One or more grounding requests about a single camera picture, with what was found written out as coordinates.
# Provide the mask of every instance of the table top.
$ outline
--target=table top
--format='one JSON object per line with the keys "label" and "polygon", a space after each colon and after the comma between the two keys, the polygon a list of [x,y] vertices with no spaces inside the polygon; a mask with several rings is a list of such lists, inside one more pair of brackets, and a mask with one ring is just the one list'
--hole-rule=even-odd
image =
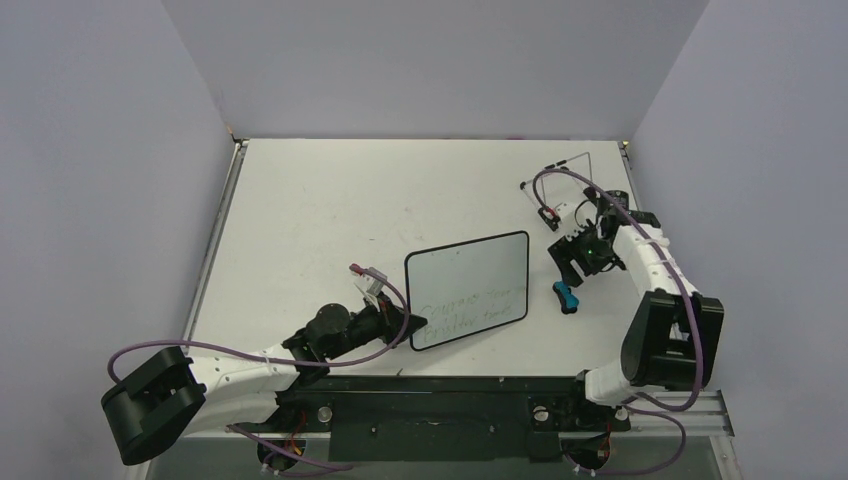
{"label": "table top", "polygon": [[[402,292],[413,251],[501,233],[530,235],[527,317],[422,352],[409,342],[333,374],[566,376],[609,363],[639,298],[626,272],[590,277],[563,315],[551,291],[559,238],[519,190],[545,165],[590,152],[604,189],[631,192],[616,142],[250,140],[192,339],[253,351],[282,342],[327,303],[359,310],[348,265]],[[569,162],[589,175],[586,157]],[[548,203],[573,183],[545,180]],[[337,360],[379,350],[374,341]]]}

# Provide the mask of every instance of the bolt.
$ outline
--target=bolt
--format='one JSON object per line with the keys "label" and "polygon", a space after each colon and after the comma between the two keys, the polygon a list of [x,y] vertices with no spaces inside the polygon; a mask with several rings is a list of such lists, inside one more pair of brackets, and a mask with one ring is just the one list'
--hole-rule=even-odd
{"label": "bolt", "polygon": [[318,409],[318,421],[321,423],[327,423],[330,419],[333,418],[333,411],[330,407],[321,407]]}

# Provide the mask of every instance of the white wall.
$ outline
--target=white wall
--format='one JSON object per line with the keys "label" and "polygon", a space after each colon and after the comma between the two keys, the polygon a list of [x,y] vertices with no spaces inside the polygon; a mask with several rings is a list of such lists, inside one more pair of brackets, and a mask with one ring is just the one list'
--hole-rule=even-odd
{"label": "white wall", "polygon": [[163,0],[240,137],[630,138],[707,0]]}
{"label": "white wall", "polygon": [[119,478],[106,360],[181,332],[232,142],[156,0],[3,2],[0,65],[0,476]]}
{"label": "white wall", "polygon": [[846,475],[846,20],[712,0],[632,143],[643,202],[727,309],[713,386],[749,480]]}

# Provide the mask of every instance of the blue object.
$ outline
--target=blue object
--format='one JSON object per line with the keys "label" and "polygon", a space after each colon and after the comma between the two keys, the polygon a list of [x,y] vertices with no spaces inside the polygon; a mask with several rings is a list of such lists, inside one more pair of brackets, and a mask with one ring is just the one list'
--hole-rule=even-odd
{"label": "blue object", "polygon": [[571,287],[563,282],[554,282],[554,293],[557,294],[562,313],[569,314],[577,311],[580,300],[571,293]]}

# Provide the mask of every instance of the small whiteboard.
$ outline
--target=small whiteboard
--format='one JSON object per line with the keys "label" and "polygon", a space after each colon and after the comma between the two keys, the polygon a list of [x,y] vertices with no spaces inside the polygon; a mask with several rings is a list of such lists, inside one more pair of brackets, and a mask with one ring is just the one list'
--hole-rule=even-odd
{"label": "small whiteboard", "polygon": [[410,253],[406,295],[427,326],[412,335],[424,350],[527,315],[530,236],[519,231]]}

